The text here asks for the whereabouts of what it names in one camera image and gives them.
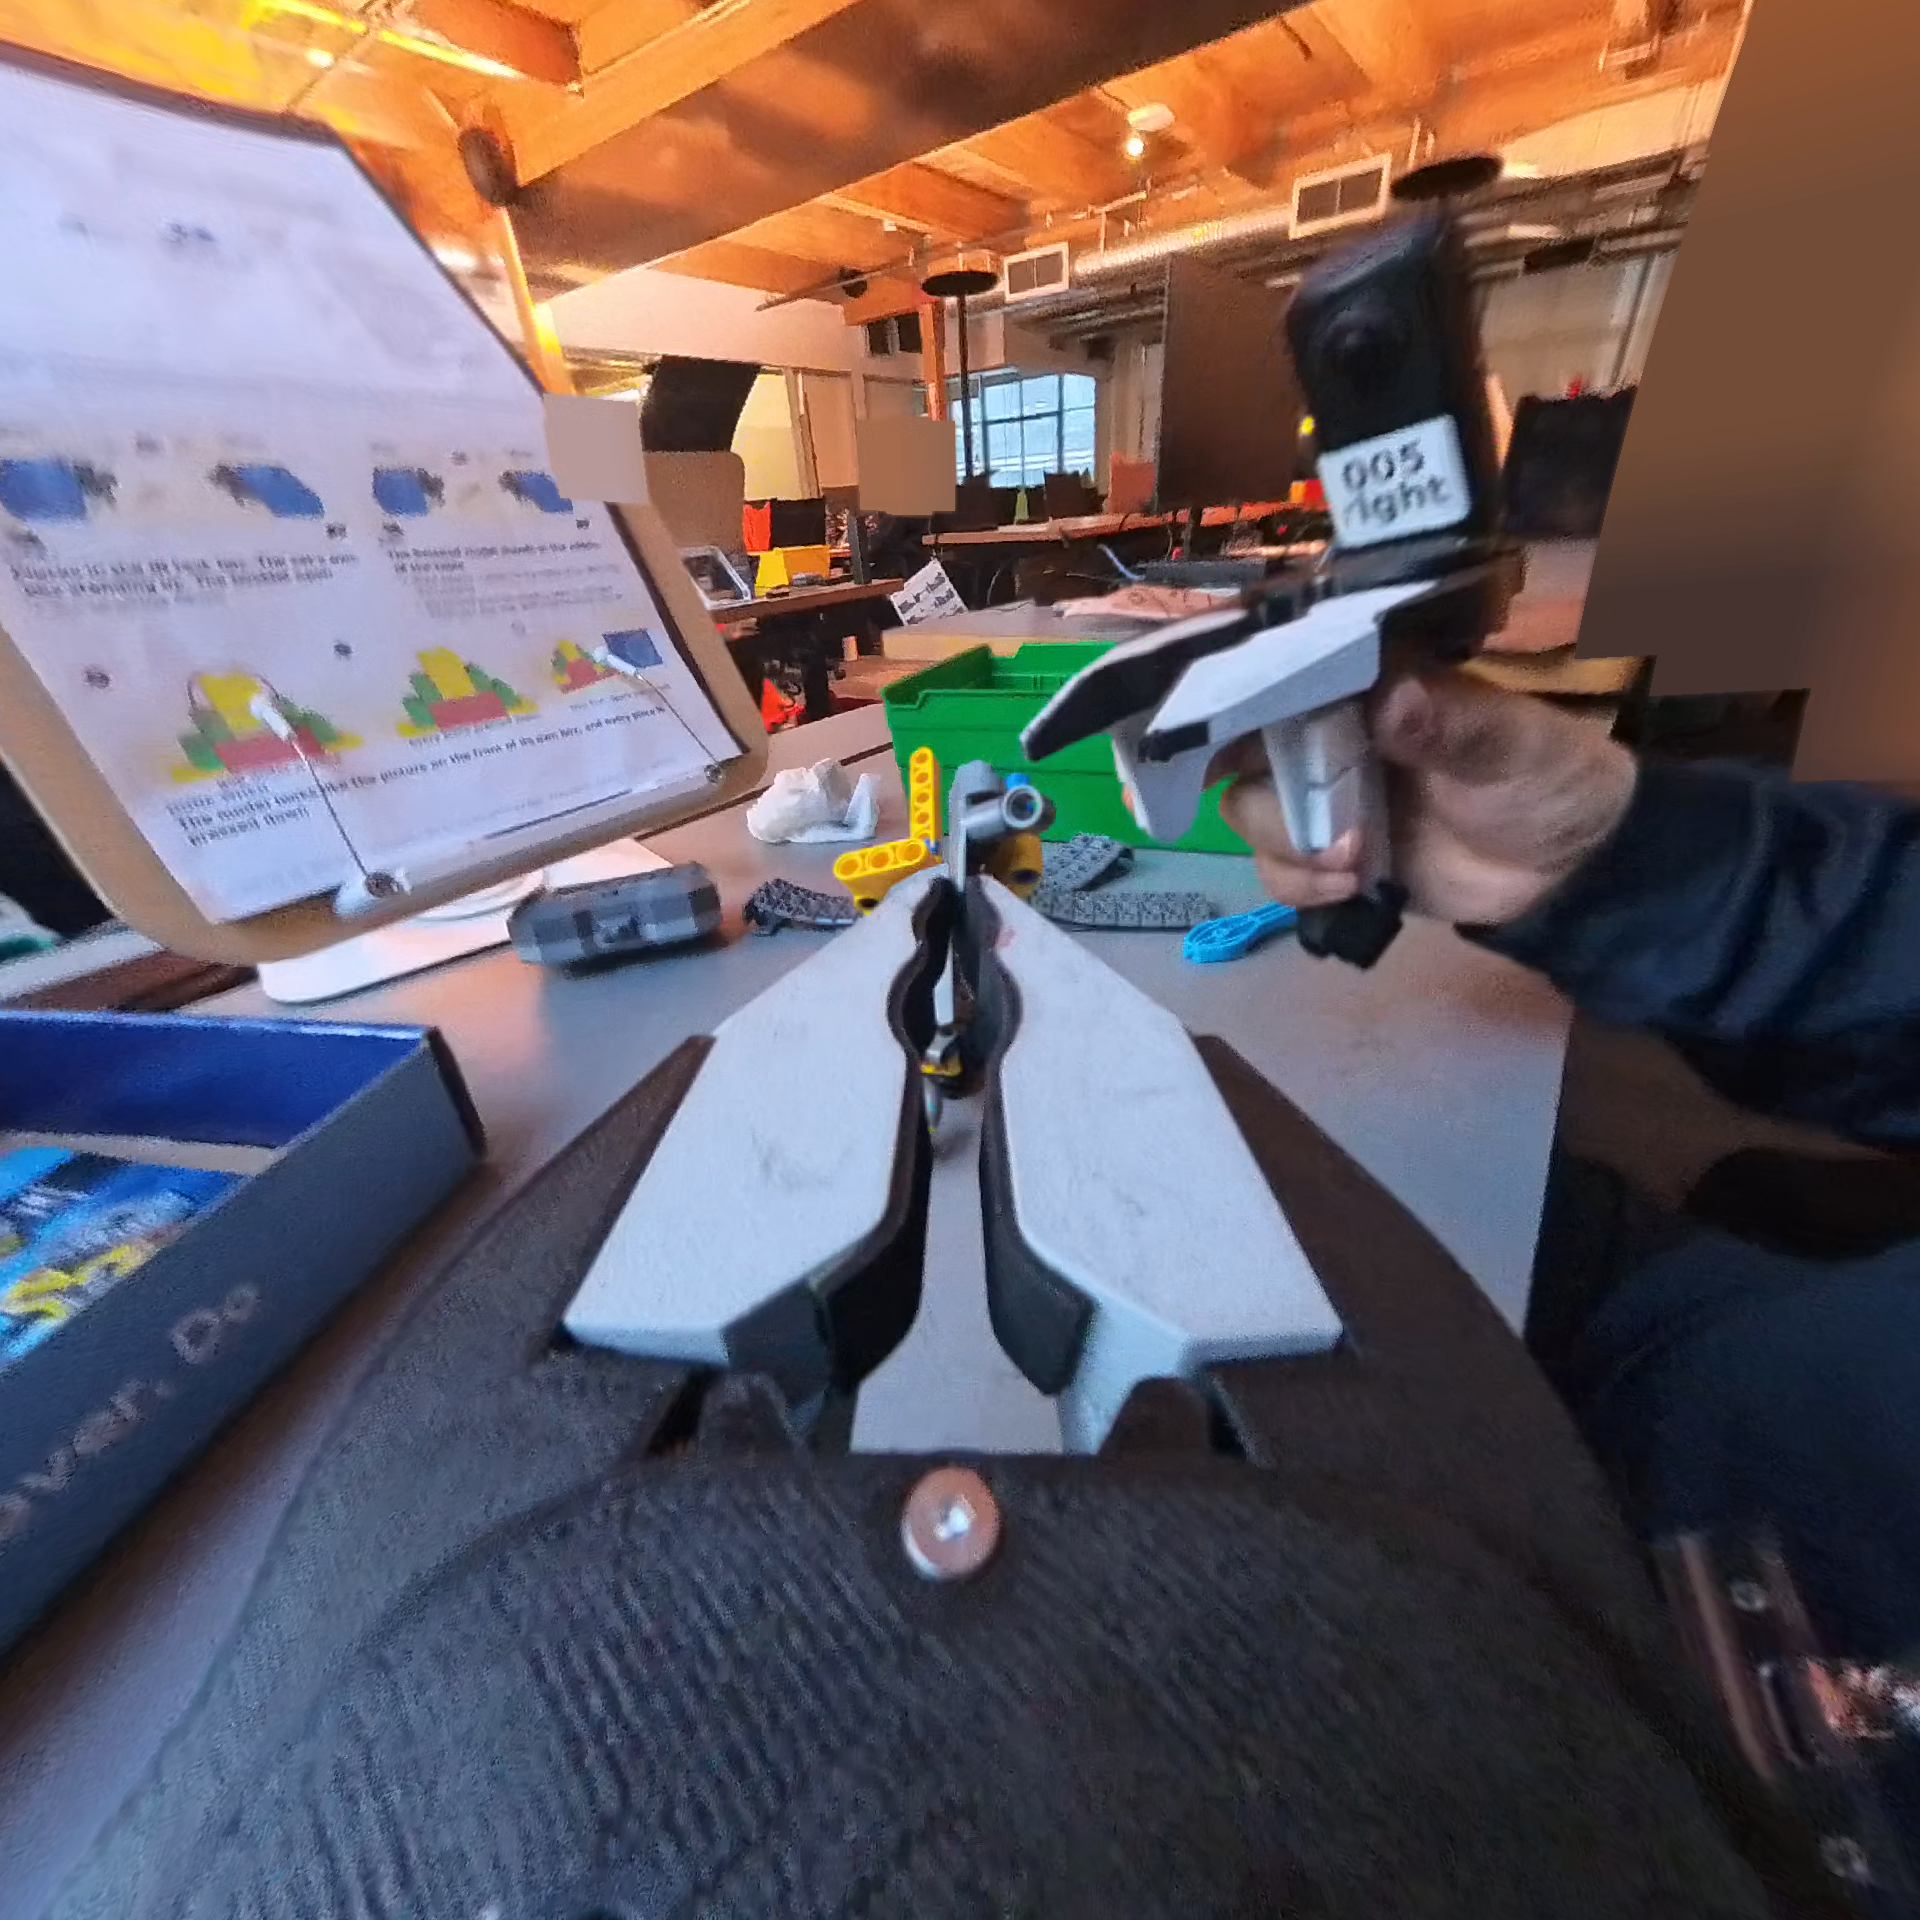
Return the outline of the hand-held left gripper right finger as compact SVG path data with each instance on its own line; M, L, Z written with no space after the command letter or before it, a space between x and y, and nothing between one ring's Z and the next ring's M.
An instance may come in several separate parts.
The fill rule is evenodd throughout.
M1189 1026L999 881L970 883L982 1262L999 1353L1105 1444L1147 1383L1328 1354L1340 1314Z

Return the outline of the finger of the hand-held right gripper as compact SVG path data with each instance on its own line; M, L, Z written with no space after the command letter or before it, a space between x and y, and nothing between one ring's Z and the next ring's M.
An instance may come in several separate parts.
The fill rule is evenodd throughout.
M1383 678L1391 619L1413 613L1423 625L1432 602L1435 586L1340 594L1182 662L1140 717L1119 724L1135 824L1156 844L1182 839L1214 760L1257 740L1297 845L1368 834L1378 785L1358 702Z
M1302 597L1240 597L1113 646L1079 669L1024 729L1041 761L1096 732L1145 724L1145 754L1168 761L1302 723L1378 685L1390 625L1447 624L1447 586L1391 583Z

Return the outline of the grey toy connector with pins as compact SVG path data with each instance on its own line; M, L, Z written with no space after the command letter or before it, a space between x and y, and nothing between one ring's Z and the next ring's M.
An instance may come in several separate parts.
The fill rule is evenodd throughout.
M999 777L985 760L963 761L945 797L949 883L963 890L970 876L993 876L1031 900L1046 881L1046 829L1053 824L1054 801L1025 777Z

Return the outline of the small grey yellow toy assembly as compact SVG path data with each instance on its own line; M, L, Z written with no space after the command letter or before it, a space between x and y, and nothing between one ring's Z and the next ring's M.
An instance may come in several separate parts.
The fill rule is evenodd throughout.
M980 954L966 904L966 887L934 876L914 912L921 960L909 976L902 1017L932 1144L943 1138L949 1105L982 1093L991 1063L991 1017L980 1004Z

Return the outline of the yellow angled toy beam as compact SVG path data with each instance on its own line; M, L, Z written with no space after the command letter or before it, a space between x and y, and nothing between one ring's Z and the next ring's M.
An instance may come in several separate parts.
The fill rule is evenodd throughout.
M926 839L893 839L837 857L831 876L850 893L864 918L905 881L925 872L949 872L949 854ZM1008 833L985 845L970 845L966 876L993 876L1014 898L1031 898L1046 876L1046 839L1037 833Z

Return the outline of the grey desk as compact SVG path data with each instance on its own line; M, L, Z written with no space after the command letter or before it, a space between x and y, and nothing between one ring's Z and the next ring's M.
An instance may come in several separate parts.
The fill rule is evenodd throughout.
M259 1389L3 1668L3 1917L40 1917L141 1786L326 1430L433 1273L676 1044L826 945L744 929L735 907L763 876L822 887L831 850L760 845L740 801L652 834L652 850L720 881L731 924L716 949L593 976L490 949L299 1011L435 1026L490 1149L406 1257ZM1090 949L1196 1032L1235 1044L1521 1320L1567 1044L1567 1011L1546 984L1430 924L1407 924L1375 970L1308 960L1290 940L1202 966L1168 933L1101 933Z

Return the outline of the person's right hand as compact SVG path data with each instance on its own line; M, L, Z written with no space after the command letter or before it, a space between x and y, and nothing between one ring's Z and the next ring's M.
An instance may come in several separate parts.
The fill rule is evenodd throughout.
M1604 724L1468 669L1391 678L1364 717L1390 876L1430 924L1521 918L1604 845L1638 786Z

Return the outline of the green plastic bin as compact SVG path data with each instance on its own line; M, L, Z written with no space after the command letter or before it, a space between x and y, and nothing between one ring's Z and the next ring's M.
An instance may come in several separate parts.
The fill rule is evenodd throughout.
M898 771L909 772L914 754L926 746L943 772L955 772L970 760L991 761L998 772L1024 772L1054 801L1054 821L1046 833L1047 844L1096 833L1135 850L1165 845L1241 857L1246 844L1217 808L1224 786L1209 786L1196 829L1165 844L1134 821L1103 736L1079 740L1041 767L1024 754L1018 736L1025 723L1110 647L1113 641L1025 641L1014 651L993 651L980 641L949 658L925 662L909 678L888 683L881 702Z

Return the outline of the black partition panel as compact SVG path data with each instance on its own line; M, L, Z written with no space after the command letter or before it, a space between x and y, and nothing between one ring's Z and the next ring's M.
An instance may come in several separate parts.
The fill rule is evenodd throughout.
M1283 501L1302 464L1287 298L1202 255L1165 267L1158 508Z

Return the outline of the grey toy battery box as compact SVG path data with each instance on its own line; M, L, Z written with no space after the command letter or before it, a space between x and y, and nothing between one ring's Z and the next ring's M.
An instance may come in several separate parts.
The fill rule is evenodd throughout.
M655 949L682 949L722 927L722 893L704 863L546 887L505 918L524 964L597 966Z

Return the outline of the crumpled white plastic bag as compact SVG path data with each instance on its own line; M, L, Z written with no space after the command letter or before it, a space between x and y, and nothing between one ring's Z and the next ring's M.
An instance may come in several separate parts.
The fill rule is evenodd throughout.
M783 771L746 806L746 834L763 845L854 845L881 824L875 777L854 777L838 760Z

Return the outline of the black floor lamp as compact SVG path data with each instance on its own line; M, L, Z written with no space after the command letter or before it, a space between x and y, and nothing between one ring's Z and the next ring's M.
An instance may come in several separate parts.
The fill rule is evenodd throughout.
M954 252L925 275L925 298L954 316L955 408L963 425L963 477L974 477L974 399L970 399L970 302L998 289L998 267L974 252Z

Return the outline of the blue cardboard box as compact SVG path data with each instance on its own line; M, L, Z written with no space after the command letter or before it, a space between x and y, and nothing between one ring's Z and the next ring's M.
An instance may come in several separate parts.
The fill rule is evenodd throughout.
M3 1369L3 1654L485 1158L433 1028L3 1011L3 1149L243 1172Z

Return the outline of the person's dark navy clothing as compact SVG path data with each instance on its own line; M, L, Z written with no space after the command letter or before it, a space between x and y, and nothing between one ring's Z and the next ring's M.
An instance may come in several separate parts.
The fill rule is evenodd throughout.
M1524 1339L1650 1546L1785 1577L1915 1883L1915 1038L1574 1017Z

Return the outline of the blue yellow toy booklet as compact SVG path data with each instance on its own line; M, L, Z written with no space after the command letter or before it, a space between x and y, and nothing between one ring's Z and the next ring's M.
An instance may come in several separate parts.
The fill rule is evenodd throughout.
M3 1369L154 1262L243 1172L77 1148L3 1149Z

